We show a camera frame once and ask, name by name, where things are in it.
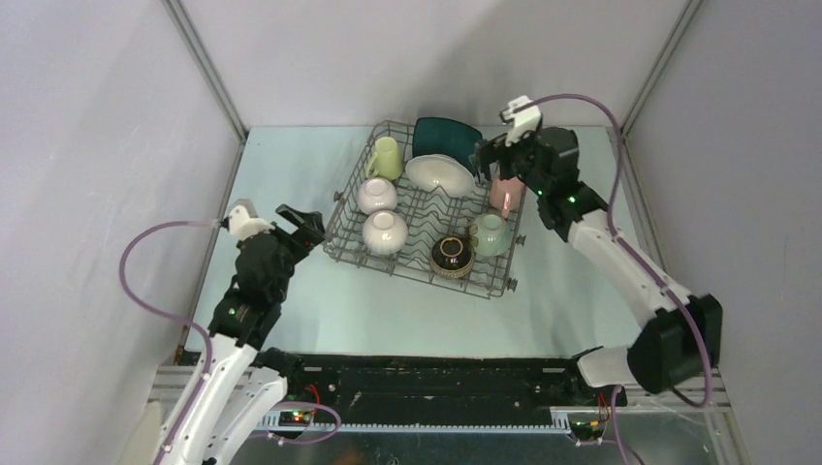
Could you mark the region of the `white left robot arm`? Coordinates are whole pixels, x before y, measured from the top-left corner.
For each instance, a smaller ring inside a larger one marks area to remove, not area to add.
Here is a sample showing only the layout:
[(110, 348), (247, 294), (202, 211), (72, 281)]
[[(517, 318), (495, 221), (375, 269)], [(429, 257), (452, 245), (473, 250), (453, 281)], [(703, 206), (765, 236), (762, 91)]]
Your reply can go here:
[(326, 239), (320, 212), (287, 204), (276, 212), (295, 225), (293, 232), (263, 219), (248, 199), (232, 204), (220, 223), (237, 242), (234, 272), (214, 307), (198, 369), (161, 427), (156, 464), (215, 464), (237, 450), (238, 433), (251, 432), (251, 414), (262, 412), (264, 402), (290, 404), (305, 394), (300, 371), (261, 367), (253, 371), (259, 390), (244, 405), (230, 401), (281, 316), (297, 264)]

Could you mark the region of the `small white bowl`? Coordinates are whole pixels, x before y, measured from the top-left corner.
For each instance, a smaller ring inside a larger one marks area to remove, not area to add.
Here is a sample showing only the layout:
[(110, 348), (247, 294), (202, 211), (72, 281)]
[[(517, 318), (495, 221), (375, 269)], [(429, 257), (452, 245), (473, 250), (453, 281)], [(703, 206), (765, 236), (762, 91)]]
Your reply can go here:
[(356, 201), (360, 212), (370, 215), (377, 211), (394, 210), (398, 204), (398, 195), (391, 181), (375, 177), (360, 186)]

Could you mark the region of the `brown dotted bowl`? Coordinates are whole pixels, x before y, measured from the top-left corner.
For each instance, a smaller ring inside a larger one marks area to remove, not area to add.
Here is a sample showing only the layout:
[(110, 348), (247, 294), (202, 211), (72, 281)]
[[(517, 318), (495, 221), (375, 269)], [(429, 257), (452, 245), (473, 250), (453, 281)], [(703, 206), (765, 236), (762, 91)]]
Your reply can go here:
[(434, 243), (429, 262), (435, 274), (448, 279), (463, 279), (474, 265), (475, 254), (466, 236), (449, 235)]

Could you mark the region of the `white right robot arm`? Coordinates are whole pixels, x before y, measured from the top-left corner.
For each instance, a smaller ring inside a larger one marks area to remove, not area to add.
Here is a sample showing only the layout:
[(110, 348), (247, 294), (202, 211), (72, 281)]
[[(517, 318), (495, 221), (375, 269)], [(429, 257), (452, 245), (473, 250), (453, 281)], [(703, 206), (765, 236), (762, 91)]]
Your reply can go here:
[(605, 200), (581, 181), (579, 155), (574, 131), (550, 127), (527, 131), (517, 141), (505, 134), (482, 139), (471, 157), (484, 178), (496, 165), (500, 178), (516, 178), (535, 194), (543, 225), (599, 269), (641, 329), (629, 346), (575, 356), (576, 371), (563, 380), (565, 395), (587, 405), (606, 387), (638, 385), (658, 394), (698, 375), (710, 392), (721, 304), (711, 294), (695, 295), (628, 242)]

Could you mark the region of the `large white plate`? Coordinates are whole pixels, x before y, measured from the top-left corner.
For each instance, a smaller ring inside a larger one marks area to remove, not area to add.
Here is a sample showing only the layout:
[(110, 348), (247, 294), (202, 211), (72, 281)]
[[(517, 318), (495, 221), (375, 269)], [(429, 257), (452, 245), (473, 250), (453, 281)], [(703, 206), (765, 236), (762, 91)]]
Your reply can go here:
[(413, 158), (406, 164), (405, 173), (410, 182), (423, 191), (440, 190), (452, 198), (467, 196), (475, 187), (474, 177), (467, 168), (441, 154)]

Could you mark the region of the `pink mug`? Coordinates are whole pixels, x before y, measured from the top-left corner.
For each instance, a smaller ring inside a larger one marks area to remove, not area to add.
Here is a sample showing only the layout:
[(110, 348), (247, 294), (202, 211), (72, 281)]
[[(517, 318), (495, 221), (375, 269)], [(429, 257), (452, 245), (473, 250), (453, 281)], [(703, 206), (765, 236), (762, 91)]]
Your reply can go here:
[(496, 209), (502, 218), (507, 219), (511, 212), (519, 208), (523, 189), (524, 184), (516, 177), (502, 179), (496, 176), (491, 182), (490, 206)]

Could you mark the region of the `green ceramic bowl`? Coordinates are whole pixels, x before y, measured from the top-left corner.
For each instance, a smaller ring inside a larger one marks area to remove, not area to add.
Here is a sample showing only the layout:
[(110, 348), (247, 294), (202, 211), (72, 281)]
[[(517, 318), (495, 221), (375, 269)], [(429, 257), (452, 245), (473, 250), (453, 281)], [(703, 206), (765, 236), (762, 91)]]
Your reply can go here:
[(507, 221), (496, 213), (477, 216), (468, 228), (471, 245), (481, 257), (504, 254), (511, 245), (513, 233)]

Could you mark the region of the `teal square plate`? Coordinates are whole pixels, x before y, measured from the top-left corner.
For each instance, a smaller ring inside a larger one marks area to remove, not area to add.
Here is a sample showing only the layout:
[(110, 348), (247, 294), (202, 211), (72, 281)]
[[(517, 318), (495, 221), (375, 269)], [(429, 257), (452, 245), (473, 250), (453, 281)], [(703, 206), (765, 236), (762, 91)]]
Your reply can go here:
[(476, 143), (482, 138), (478, 129), (466, 123), (446, 117), (421, 117), (414, 126), (412, 157), (445, 155), (475, 175), (477, 171), (471, 156), (475, 153)]

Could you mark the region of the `light green mug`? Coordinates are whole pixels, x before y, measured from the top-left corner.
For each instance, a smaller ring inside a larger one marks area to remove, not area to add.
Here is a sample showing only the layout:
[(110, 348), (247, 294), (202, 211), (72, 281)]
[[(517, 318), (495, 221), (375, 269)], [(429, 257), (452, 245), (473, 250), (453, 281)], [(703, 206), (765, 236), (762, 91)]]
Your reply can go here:
[(392, 137), (382, 137), (373, 145), (364, 174), (368, 179), (381, 177), (395, 181), (402, 176), (403, 168), (403, 155), (398, 142)]

